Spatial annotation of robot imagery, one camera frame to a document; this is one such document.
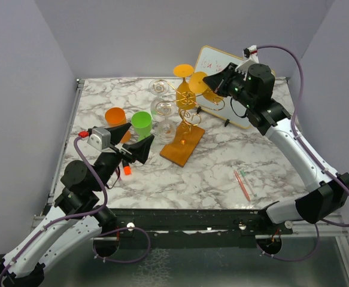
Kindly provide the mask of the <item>yellow plastic wine glass front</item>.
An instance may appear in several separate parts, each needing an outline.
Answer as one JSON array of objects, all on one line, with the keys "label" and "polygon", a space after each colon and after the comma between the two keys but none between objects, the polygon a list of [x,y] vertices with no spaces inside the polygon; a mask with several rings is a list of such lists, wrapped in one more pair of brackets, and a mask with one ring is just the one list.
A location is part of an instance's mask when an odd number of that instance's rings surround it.
[{"label": "yellow plastic wine glass front", "polygon": [[207,76],[206,73],[200,71],[195,72],[190,76],[189,79],[189,89],[194,94],[200,94],[206,100],[212,103],[219,103],[223,100],[222,97],[216,95],[203,81],[203,79]]}]

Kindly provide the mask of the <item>yellow plastic wine glass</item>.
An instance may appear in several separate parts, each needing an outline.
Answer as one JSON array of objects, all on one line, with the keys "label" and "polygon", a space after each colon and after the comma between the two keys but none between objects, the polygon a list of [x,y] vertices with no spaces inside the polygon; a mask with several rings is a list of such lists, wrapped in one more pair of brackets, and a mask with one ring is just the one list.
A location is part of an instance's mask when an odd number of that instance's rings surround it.
[{"label": "yellow plastic wine glass", "polygon": [[195,94],[190,91],[189,83],[186,81],[194,72],[194,68],[189,64],[176,66],[173,73],[176,77],[182,78],[181,84],[177,87],[176,104],[179,109],[190,110],[195,107]]},{"label": "yellow plastic wine glass", "polygon": [[189,79],[189,89],[194,94],[200,94],[206,100],[212,103],[219,103],[223,100],[222,97],[216,95],[203,81],[203,79],[207,76],[206,73],[200,71],[195,72],[190,76]]}]

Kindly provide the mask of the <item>green plastic wine glass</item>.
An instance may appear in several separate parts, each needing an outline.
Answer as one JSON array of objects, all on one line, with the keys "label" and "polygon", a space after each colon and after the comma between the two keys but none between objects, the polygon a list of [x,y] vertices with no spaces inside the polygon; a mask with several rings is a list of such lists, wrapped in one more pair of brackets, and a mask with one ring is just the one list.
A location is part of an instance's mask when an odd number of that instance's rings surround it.
[{"label": "green plastic wine glass", "polygon": [[131,119],[135,133],[138,135],[138,141],[150,136],[152,128],[152,117],[146,111],[139,111],[133,114]]}]

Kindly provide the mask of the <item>orange plastic wine glass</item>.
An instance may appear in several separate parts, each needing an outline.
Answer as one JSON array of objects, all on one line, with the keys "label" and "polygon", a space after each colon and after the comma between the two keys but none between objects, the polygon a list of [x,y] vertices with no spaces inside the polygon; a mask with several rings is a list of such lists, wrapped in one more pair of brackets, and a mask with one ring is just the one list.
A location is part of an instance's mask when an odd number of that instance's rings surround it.
[{"label": "orange plastic wine glass", "polygon": [[127,123],[125,111],[119,107],[110,108],[105,113],[105,120],[110,127],[116,127]]}]

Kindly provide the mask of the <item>clear wine glass front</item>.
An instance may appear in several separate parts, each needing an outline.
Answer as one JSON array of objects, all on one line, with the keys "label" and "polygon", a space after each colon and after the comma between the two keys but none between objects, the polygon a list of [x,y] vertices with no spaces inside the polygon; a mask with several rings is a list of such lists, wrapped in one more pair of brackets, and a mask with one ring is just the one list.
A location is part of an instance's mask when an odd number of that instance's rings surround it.
[{"label": "clear wine glass front", "polygon": [[150,105],[151,116],[154,121],[158,122],[157,137],[163,144],[171,144],[176,135],[177,126],[171,119],[177,108],[173,102],[155,98]]}]

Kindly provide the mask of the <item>clear wine glass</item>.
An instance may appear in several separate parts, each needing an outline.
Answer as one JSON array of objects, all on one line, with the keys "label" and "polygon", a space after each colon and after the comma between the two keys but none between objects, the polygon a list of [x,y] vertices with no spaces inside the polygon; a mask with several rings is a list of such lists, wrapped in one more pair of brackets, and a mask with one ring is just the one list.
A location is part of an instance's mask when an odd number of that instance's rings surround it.
[{"label": "clear wine glass", "polygon": [[155,98],[150,105],[151,116],[154,121],[158,122],[157,137],[163,144],[171,144],[176,135],[177,126],[171,119],[177,108],[173,102]]},{"label": "clear wine glass", "polygon": [[169,84],[166,80],[156,79],[150,82],[148,89],[156,96],[163,96],[169,91]]}]

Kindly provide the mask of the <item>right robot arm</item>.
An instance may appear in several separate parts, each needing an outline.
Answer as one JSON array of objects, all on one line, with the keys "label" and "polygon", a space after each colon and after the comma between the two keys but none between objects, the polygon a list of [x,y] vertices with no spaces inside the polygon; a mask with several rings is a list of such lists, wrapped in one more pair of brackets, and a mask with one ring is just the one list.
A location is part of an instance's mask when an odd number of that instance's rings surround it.
[{"label": "right robot arm", "polygon": [[231,97],[247,110],[251,125],[268,138],[286,156],[302,179],[307,195],[291,201],[279,201],[264,208],[257,226],[271,234],[285,221],[304,220],[311,224],[343,207],[349,189],[349,173],[340,174],[314,149],[306,151],[303,136],[293,134],[291,115],[272,98],[275,77],[269,66],[255,63],[247,72],[234,63],[203,82],[218,96]]}]

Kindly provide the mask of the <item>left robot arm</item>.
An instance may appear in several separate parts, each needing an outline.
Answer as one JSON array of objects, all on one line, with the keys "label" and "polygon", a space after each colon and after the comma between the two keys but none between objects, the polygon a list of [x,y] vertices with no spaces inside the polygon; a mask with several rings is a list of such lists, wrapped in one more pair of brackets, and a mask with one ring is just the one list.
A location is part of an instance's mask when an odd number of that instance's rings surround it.
[{"label": "left robot arm", "polygon": [[108,206],[108,181],[122,161],[144,164],[154,135],[117,148],[131,124],[93,127],[74,139],[79,160],[61,177],[63,191],[37,227],[11,252],[0,255],[0,286],[39,286],[53,261],[82,240],[136,229],[121,227]]}]

